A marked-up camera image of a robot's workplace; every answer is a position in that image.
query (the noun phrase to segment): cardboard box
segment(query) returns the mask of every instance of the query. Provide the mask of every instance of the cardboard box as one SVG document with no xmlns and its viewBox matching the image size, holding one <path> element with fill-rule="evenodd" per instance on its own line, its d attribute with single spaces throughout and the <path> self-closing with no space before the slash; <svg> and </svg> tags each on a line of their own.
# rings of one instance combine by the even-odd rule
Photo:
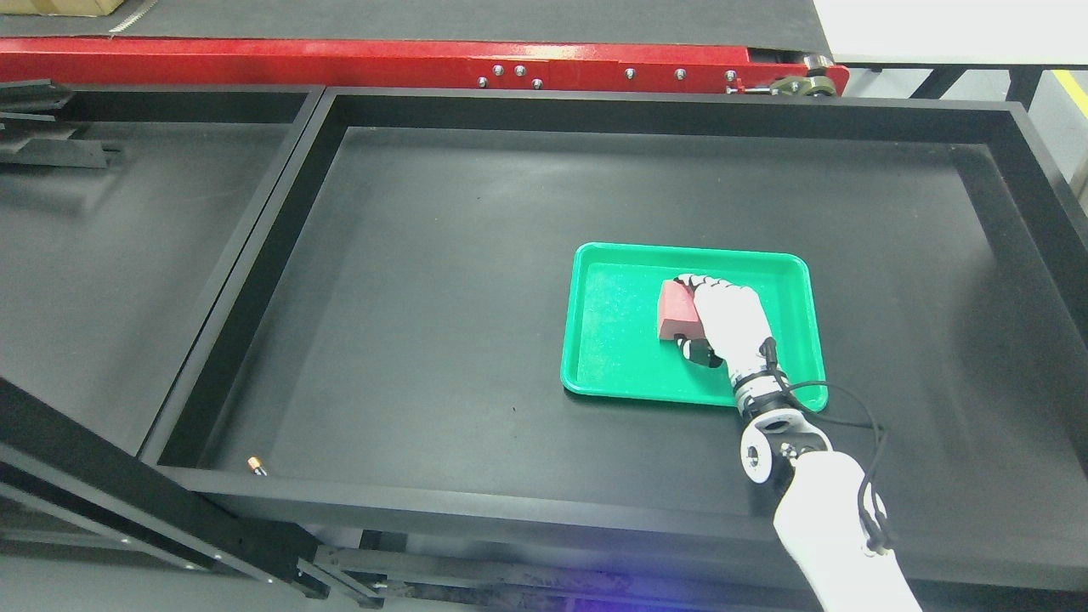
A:
<svg viewBox="0 0 1088 612">
<path fill-rule="evenodd" d="M 0 13 L 16 15 L 108 15 L 125 0 L 0 0 Z"/>
</svg>

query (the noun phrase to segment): table leg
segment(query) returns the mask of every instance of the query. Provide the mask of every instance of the table leg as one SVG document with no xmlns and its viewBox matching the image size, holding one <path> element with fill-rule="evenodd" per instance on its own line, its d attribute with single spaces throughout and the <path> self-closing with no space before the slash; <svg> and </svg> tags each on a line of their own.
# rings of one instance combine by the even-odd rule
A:
<svg viewBox="0 0 1088 612">
<path fill-rule="evenodd" d="M 955 85 L 955 82 L 959 81 L 965 72 L 967 72 L 967 69 L 959 66 L 936 68 L 929 73 L 929 76 L 922 82 L 922 85 L 918 85 L 918 88 L 911 94 L 911 97 L 938 100 L 944 95 L 945 91 Z"/>
<path fill-rule="evenodd" d="M 1009 93 L 1005 94 L 1005 100 L 1019 102 L 1024 105 L 1026 110 L 1030 110 L 1040 77 L 1042 77 L 1042 69 L 1039 66 L 1025 65 L 1009 69 Z"/>
<path fill-rule="evenodd" d="M 1080 208 L 1088 212 L 1088 154 L 1080 160 L 1080 166 L 1073 172 L 1070 179 L 1070 186 L 1073 187 L 1073 195 L 1077 196 Z"/>
</svg>

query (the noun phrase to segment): white arm cover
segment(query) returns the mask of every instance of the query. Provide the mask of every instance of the white arm cover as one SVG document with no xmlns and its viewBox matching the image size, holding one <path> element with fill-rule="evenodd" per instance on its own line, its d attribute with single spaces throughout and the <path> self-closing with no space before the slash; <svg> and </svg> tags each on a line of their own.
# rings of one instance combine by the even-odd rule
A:
<svg viewBox="0 0 1088 612">
<path fill-rule="evenodd" d="M 827 612 L 920 612 L 895 553 L 866 547 L 857 517 L 864 476 L 844 453 L 801 455 L 775 513 L 775 530 Z"/>
</svg>

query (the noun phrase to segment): white robotic hand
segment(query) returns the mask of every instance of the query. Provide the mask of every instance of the white robotic hand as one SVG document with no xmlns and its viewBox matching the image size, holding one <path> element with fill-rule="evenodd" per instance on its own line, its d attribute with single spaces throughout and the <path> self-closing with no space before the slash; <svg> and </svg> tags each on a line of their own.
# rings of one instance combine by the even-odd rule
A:
<svg viewBox="0 0 1088 612">
<path fill-rule="evenodd" d="M 680 274 L 676 281 L 692 291 L 706 341 L 714 354 L 725 359 L 729 382 L 738 391 L 738 409 L 754 397 L 784 391 L 775 377 L 764 376 L 741 385 L 743 397 L 739 393 L 739 383 L 766 370 L 762 348 L 771 335 L 759 294 L 750 286 L 701 274 Z M 682 339 L 678 344 L 684 357 L 692 358 L 691 342 Z"/>
<path fill-rule="evenodd" d="M 680 274 L 676 281 L 693 292 L 709 350 L 725 359 L 737 407 L 750 420 L 741 439 L 745 473 L 762 484 L 772 469 L 792 470 L 775 530 L 820 604 L 828 612 L 920 611 L 894 553 L 882 546 L 875 547 L 879 552 L 870 549 L 871 530 L 882 528 L 871 504 L 882 513 L 882 502 L 858 494 L 865 479 L 861 466 L 833 451 L 827 436 L 805 419 L 778 369 L 758 294 L 698 274 Z M 681 338 L 678 345 L 684 357 L 705 362 L 693 358 L 694 342 Z"/>
</svg>

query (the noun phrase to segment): gray floor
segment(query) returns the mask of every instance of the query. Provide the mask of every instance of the gray floor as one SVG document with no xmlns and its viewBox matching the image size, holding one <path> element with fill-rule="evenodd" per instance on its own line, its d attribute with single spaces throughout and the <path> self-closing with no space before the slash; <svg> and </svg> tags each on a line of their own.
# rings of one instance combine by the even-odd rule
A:
<svg viewBox="0 0 1088 612">
<path fill-rule="evenodd" d="M 903 98 L 922 82 L 926 71 L 854 71 L 849 96 Z M 1088 73 L 1077 75 L 1088 86 Z M 947 96 L 950 99 L 1002 100 L 1009 86 L 1000 71 L 972 71 Z M 1088 155 L 1088 118 L 1046 73 L 1030 117 L 1059 168 L 1070 179 Z M 449 604 L 391 600 L 386 610 L 452 612 Z M 240 578 L 199 575 L 158 566 L 107 565 L 88 561 L 59 561 L 0 551 L 0 610 L 65 611 L 321 611 L 358 610 L 335 595 L 327 601 L 304 599 L 294 589 Z"/>
</svg>

